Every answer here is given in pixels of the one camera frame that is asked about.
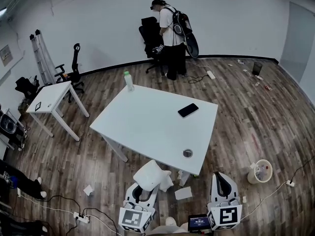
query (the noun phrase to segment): black smartphone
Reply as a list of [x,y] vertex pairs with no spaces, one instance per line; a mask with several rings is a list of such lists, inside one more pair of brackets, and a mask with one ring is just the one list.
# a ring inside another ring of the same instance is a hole
[[182,108],[178,113],[180,114],[181,117],[185,118],[186,116],[189,116],[199,108],[195,104],[190,104],[187,107]]

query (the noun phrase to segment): black chair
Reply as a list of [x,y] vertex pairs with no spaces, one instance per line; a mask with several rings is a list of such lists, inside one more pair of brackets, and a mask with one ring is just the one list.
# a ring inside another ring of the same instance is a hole
[[[73,61],[72,61],[72,73],[68,73],[67,78],[64,76],[65,70],[63,68],[64,64],[57,66],[55,69],[60,68],[61,72],[55,74],[55,77],[60,76],[61,78],[61,82],[65,82],[65,81],[71,81],[71,84],[73,86],[73,89],[76,91],[79,91],[81,93],[84,93],[84,90],[82,88],[78,88],[79,85],[84,86],[84,83],[81,81],[81,74],[79,73],[78,70],[78,54],[80,51],[80,44],[75,44],[73,49],[74,49],[74,54],[73,54]],[[71,102],[71,93],[69,94],[69,99],[68,102]]]
[[42,89],[40,88],[39,90],[37,90],[39,87],[39,81],[37,79],[37,76],[34,77],[34,84],[32,84],[29,81],[29,79],[25,79],[24,77],[21,77],[15,83],[16,83],[15,90],[22,92],[25,98],[30,101],[33,101]]
[[152,50],[159,45],[163,45],[163,38],[159,34],[161,30],[159,23],[155,17],[141,19],[142,26],[139,27],[140,34],[143,37],[144,44],[146,45],[144,51],[148,58],[153,58],[153,65],[146,70],[149,72],[154,67],[159,66],[161,69],[161,75],[164,75],[163,64],[165,63],[165,54],[161,52],[159,54],[154,53]]

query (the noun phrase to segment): extension cord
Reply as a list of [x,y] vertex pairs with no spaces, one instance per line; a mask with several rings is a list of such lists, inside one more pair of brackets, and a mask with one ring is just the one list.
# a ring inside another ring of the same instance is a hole
[[79,221],[82,221],[83,223],[86,223],[86,224],[89,224],[89,222],[90,222],[90,218],[89,217],[82,216],[82,215],[78,214],[77,212],[74,212],[73,217],[75,219],[78,219]]
[[294,187],[295,183],[294,182],[291,182],[290,180],[288,180],[286,182],[286,185],[290,186],[290,187]]
[[209,75],[209,77],[211,78],[211,80],[215,79],[215,76],[213,75],[213,73],[211,71],[207,71],[207,74]]

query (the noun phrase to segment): backpack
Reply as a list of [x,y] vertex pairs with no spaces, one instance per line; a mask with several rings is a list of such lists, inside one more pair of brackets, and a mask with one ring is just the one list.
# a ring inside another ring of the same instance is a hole
[[170,8],[165,7],[163,9],[168,9],[173,13],[173,31],[179,36],[186,36],[189,33],[192,33],[189,18],[186,14],[175,9],[175,12]]

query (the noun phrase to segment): white trash bin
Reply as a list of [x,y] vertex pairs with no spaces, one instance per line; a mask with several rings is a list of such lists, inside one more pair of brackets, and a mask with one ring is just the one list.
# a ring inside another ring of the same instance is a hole
[[272,176],[271,164],[267,160],[261,159],[255,164],[255,167],[251,169],[251,171],[248,173],[247,180],[251,184],[266,183],[270,180],[271,176]]

